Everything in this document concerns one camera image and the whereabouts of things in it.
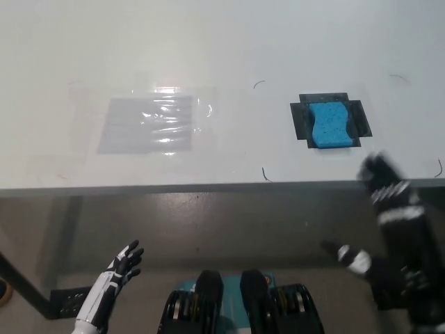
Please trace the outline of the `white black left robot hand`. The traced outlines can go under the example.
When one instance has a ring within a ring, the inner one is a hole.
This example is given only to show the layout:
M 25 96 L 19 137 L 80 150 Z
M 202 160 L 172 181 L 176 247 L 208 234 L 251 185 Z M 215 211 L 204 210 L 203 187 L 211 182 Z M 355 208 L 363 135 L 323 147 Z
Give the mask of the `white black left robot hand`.
M 90 289 L 74 323 L 73 334 L 107 333 L 116 299 L 122 288 L 140 273 L 136 266 L 144 249 L 135 240 L 125 246 L 101 272 Z

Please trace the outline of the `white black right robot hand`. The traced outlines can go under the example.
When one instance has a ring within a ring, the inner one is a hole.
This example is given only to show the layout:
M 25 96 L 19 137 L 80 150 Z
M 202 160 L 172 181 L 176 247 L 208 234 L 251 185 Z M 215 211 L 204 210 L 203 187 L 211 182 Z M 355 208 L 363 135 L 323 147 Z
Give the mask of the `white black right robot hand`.
M 407 307 L 404 275 L 389 260 L 336 240 L 322 240 L 321 248 L 349 272 L 369 284 L 379 310 Z

